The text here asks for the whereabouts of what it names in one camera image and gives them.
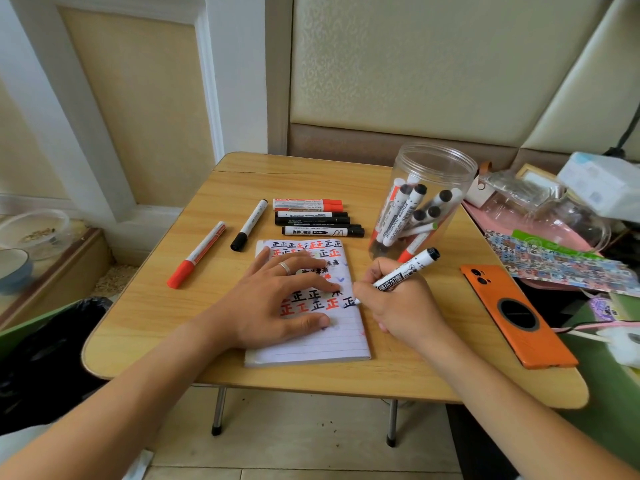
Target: orange phone case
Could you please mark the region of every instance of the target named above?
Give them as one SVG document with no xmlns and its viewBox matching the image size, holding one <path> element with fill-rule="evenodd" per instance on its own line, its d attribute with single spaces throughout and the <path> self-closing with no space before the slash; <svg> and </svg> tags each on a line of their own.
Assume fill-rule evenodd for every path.
<svg viewBox="0 0 640 480">
<path fill-rule="evenodd" d="M 502 266 L 466 264 L 460 270 L 526 369 L 578 365 Z"/>
</svg>

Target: ring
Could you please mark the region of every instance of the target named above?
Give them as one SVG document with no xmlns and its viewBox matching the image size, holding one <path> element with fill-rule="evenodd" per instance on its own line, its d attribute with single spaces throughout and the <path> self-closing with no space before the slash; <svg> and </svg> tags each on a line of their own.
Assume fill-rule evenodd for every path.
<svg viewBox="0 0 640 480">
<path fill-rule="evenodd" d="M 283 262 L 279 262 L 279 265 L 281 265 L 283 267 L 283 269 L 285 270 L 287 276 L 291 275 L 291 269 L 289 268 L 289 266 L 287 266 L 287 263 Z"/>
</svg>

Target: plastic bowl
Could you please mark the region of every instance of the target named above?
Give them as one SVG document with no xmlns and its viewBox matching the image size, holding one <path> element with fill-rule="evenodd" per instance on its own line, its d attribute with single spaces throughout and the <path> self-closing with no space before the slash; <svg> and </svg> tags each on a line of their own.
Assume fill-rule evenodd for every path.
<svg viewBox="0 0 640 480">
<path fill-rule="evenodd" d="M 33 261 L 22 249 L 0 250 L 0 294 L 13 294 L 31 282 Z"/>
<path fill-rule="evenodd" d="M 0 247 L 25 250 L 34 261 L 60 254 L 72 242 L 71 222 L 62 210 L 34 210 L 0 223 Z"/>
</svg>

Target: table leg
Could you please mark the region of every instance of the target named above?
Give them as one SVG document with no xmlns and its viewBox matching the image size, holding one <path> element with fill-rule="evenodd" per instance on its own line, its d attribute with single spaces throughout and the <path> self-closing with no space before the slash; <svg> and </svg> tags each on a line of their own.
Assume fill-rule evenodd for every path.
<svg viewBox="0 0 640 480">
<path fill-rule="evenodd" d="M 218 400 L 216 401 L 216 414 L 213 416 L 213 427 L 211 434 L 218 436 L 222 433 L 222 411 L 225 409 L 225 396 L 227 395 L 226 387 L 218 388 Z"/>
<path fill-rule="evenodd" d="M 396 447 L 396 420 L 398 416 L 398 400 L 391 399 L 389 404 L 389 432 L 387 433 L 387 445 Z"/>
</svg>

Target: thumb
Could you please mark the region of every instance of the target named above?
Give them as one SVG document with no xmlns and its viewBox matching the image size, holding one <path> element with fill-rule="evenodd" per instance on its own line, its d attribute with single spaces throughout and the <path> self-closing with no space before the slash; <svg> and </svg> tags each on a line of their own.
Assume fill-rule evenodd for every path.
<svg viewBox="0 0 640 480">
<path fill-rule="evenodd" d="M 375 288 L 371 283 L 364 281 L 356 281 L 353 284 L 353 294 L 364 306 L 370 308 L 373 313 L 380 314 L 384 308 L 384 304 L 389 296 Z"/>
<path fill-rule="evenodd" d="M 285 340 L 309 335 L 331 325 L 331 320 L 324 313 L 308 313 L 299 317 L 281 320 Z"/>
</svg>

